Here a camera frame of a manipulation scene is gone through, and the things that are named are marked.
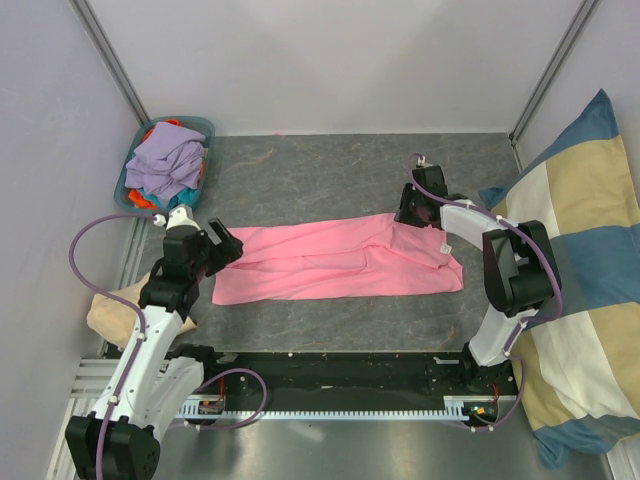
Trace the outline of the pink t shirt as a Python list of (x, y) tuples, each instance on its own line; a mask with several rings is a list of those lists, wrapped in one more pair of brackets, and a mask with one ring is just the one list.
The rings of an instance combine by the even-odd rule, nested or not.
[(241, 227), (243, 255), (217, 274), (212, 302), (410, 296), (463, 289), (443, 231), (393, 214), (276, 227)]

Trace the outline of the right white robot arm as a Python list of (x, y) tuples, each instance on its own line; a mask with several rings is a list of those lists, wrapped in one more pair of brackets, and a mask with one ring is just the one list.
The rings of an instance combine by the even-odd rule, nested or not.
[(494, 381), (493, 366), (506, 361), (520, 334), (553, 303), (562, 312), (561, 280), (546, 227), (537, 220), (517, 223), (448, 191), (440, 166), (416, 155), (409, 166), (395, 220), (453, 234), (482, 253), (488, 310), (463, 349), (469, 362), (458, 368), (467, 392), (483, 392)]

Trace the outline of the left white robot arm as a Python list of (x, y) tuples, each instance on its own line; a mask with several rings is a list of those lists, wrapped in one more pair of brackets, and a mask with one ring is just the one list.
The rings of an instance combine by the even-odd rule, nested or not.
[(133, 332), (92, 410), (69, 419), (65, 439), (81, 479), (150, 479), (162, 439), (192, 391), (208, 393), (219, 369), (193, 356), (166, 357), (199, 285), (243, 254), (242, 242), (217, 218), (204, 230), (183, 208), (156, 222), (166, 228), (158, 259), (136, 302)]

